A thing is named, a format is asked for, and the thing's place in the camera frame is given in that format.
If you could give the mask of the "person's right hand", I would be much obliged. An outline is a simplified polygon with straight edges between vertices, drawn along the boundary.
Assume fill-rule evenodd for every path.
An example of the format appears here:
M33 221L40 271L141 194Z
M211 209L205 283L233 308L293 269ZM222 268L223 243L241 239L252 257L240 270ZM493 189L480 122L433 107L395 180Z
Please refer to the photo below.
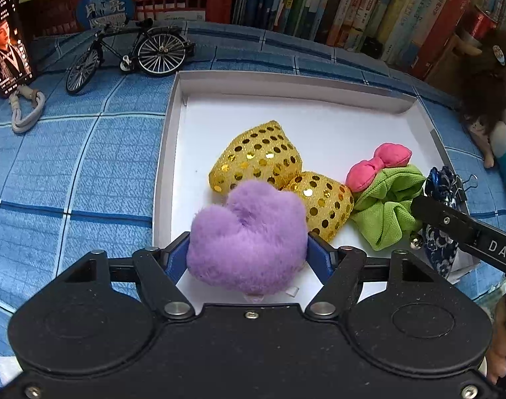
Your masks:
M488 380L495 384L506 376L506 293L496 305L493 337L486 353Z

